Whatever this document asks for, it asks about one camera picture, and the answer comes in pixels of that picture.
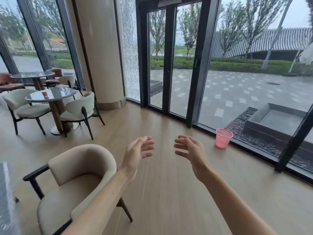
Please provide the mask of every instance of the dark table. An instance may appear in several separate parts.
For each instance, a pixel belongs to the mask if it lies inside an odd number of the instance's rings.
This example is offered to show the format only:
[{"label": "dark table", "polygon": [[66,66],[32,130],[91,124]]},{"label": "dark table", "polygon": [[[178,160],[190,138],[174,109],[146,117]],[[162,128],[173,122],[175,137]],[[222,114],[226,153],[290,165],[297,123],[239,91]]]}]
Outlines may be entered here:
[{"label": "dark table", "polygon": [[64,123],[60,120],[60,115],[65,111],[63,103],[64,98],[71,97],[76,94],[76,90],[68,87],[52,87],[46,90],[41,90],[30,94],[25,99],[30,102],[49,102],[55,126],[51,129],[53,135],[64,134],[78,128],[78,123]]},{"label": "dark table", "polygon": [[18,78],[18,79],[27,79],[27,78],[32,79],[36,90],[44,90],[45,87],[40,78],[50,77],[53,75],[54,75],[54,72],[44,71],[44,72],[19,73],[19,74],[12,75],[11,77]]},{"label": "dark table", "polygon": [[7,162],[0,162],[0,234],[21,235]]}]

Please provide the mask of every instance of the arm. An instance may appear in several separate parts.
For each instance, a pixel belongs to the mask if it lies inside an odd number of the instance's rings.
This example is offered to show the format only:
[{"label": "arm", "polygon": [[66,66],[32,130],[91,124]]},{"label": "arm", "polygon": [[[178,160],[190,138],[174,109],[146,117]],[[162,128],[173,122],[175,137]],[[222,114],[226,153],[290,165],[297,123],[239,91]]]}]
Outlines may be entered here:
[{"label": "arm", "polygon": [[190,161],[195,176],[208,189],[233,235],[277,235],[210,167],[201,142],[184,135],[175,142],[175,148],[188,150],[175,154]]},{"label": "arm", "polygon": [[153,150],[153,144],[151,137],[145,136],[127,146],[120,170],[100,190],[77,220],[64,231],[64,235],[102,235],[117,202],[134,180],[140,160],[152,156],[151,152],[141,152]]}]

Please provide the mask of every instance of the pink trash can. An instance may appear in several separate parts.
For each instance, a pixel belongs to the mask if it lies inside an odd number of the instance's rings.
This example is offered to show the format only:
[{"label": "pink trash can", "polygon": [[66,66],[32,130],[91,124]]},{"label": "pink trash can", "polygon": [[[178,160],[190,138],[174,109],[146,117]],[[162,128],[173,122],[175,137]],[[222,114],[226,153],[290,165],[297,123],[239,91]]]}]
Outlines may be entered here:
[{"label": "pink trash can", "polygon": [[218,130],[216,130],[215,145],[221,149],[224,149],[227,147],[232,137],[232,132],[227,129],[219,128]]}]

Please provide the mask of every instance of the wooden floor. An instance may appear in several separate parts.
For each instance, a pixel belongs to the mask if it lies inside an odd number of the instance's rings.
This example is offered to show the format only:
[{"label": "wooden floor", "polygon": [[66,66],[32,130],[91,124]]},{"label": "wooden floor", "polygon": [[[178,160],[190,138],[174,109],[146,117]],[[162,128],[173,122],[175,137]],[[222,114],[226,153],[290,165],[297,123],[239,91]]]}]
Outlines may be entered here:
[{"label": "wooden floor", "polygon": [[[22,177],[43,166],[50,158],[86,143],[107,148],[119,166],[125,147],[133,139],[150,135],[156,141],[152,158],[142,161],[137,177],[123,199],[134,221],[130,223],[116,208],[104,234],[108,235],[227,235],[231,234],[206,188],[195,178],[189,162],[174,154],[174,139],[187,134],[201,140],[213,168],[243,200],[281,235],[313,234],[313,188],[286,174],[277,174],[270,165],[232,146],[214,146],[214,138],[184,124],[130,102],[119,110],[101,112],[106,123],[91,118],[91,141],[85,125],[68,138],[53,136],[51,113],[42,117],[47,137],[35,120],[18,123],[19,136],[2,97],[0,99],[0,161],[9,163],[23,234],[39,235],[36,209],[39,198]],[[56,186],[47,171],[38,177],[47,192]]]}]

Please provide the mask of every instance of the double door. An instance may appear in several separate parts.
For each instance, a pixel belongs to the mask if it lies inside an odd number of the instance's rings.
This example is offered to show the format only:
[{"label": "double door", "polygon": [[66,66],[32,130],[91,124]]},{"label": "double door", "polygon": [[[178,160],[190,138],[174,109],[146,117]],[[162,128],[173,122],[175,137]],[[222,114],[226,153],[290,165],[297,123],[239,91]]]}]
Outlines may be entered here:
[{"label": "double door", "polygon": [[136,1],[141,104],[186,121],[210,0]]}]

